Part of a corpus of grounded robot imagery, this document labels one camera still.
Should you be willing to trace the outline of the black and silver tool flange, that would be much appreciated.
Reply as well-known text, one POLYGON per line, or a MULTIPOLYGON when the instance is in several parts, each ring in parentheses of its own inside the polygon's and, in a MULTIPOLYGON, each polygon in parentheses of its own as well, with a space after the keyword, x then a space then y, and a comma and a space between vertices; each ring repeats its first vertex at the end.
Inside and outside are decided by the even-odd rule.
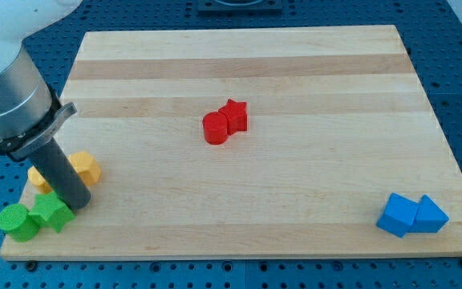
POLYGON ((49 93, 52 95, 52 104, 47 114, 22 135, 1 140, 0 156, 8 156, 16 162, 23 161, 52 140, 65 121, 77 113, 73 103, 61 104, 53 88, 49 88, 49 93))

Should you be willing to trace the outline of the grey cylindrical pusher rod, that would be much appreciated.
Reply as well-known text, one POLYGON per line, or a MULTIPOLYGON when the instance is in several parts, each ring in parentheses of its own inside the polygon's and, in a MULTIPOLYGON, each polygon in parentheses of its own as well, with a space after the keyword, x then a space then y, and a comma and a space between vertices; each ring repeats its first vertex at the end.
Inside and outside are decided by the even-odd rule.
POLYGON ((55 139, 28 158, 34 167, 72 210, 80 210, 91 200, 91 192, 81 180, 55 139))

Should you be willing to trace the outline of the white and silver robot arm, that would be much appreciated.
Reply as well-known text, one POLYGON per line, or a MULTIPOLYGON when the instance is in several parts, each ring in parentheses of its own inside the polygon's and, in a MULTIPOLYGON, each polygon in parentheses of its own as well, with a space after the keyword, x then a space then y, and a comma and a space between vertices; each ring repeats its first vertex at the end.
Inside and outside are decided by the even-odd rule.
POLYGON ((0 1, 0 155, 29 159, 73 210, 91 193, 54 139, 76 113, 61 104, 23 45, 33 33, 68 16, 80 0, 0 1))

